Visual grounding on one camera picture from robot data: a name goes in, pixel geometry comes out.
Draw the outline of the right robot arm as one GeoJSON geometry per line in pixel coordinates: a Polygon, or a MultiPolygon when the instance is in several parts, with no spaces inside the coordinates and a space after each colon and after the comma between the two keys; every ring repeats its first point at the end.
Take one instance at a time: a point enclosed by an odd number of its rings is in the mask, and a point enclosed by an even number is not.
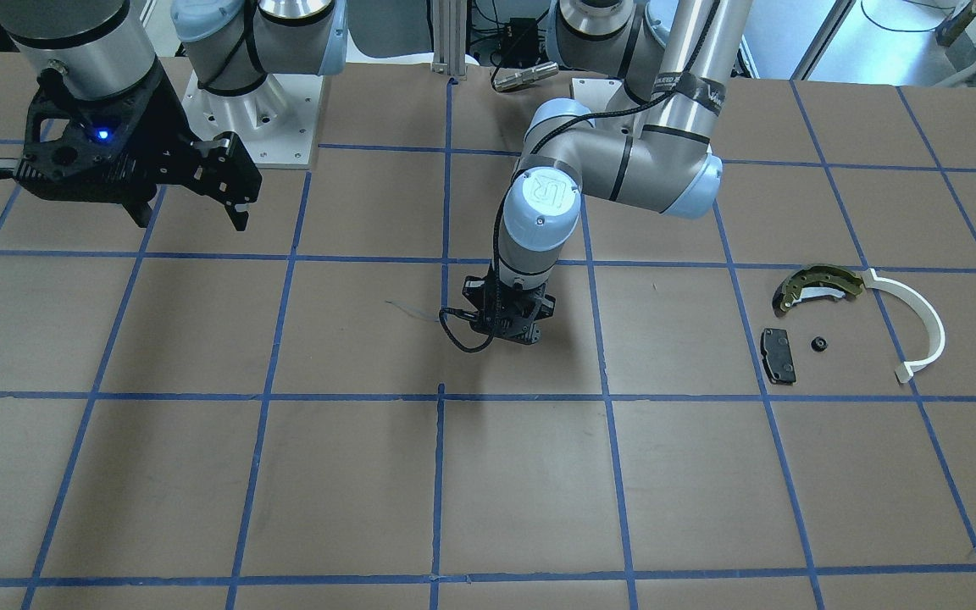
{"type": "Polygon", "coordinates": [[[0,179],[42,200],[119,205],[141,228],[159,186],[185,186],[244,231],[263,184],[256,144],[297,130],[279,78],[341,73],[347,4],[175,1],[170,17],[205,135],[128,1],[0,1],[0,25],[38,82],[22,153],[0,158],[0,179]]]}

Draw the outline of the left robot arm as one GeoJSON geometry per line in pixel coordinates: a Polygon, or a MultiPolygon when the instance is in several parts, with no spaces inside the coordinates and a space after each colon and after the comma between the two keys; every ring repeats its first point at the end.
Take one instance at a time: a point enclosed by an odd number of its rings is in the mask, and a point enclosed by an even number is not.
{"type": "Polygon", "coordinates": [[[722,162],[710,147],[742,42],[748,1],[555,1],[546,45],[566,67],[616,78],[603,111],[561,97],[530,121],[493,221],[492,254],[469,275],[470,310],[444,308],[485,342],[531,345],[554,298],[546,283],[586,197],[696,219],[712,208],[722,162]]]}

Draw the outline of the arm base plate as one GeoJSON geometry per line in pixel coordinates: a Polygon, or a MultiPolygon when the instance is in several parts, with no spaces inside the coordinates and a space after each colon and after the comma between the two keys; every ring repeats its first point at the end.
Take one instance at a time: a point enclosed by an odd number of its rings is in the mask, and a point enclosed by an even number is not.
{"type": "Polygon", "coordinates": [[[318,75],[269,75],[255,91],[221,97],[192,75],[182,103],[195,134],[234,132],[260,169],[310,169],[326,85],[318,75]]]}
{"type": "Polygon", "coordinates": [[[621,80],[596,80],[596,78],[573,78],[570,81],[569,97],[575,100],[586,112],[607,113],[624,111],[646,103],[631,96],[621,80]]]}

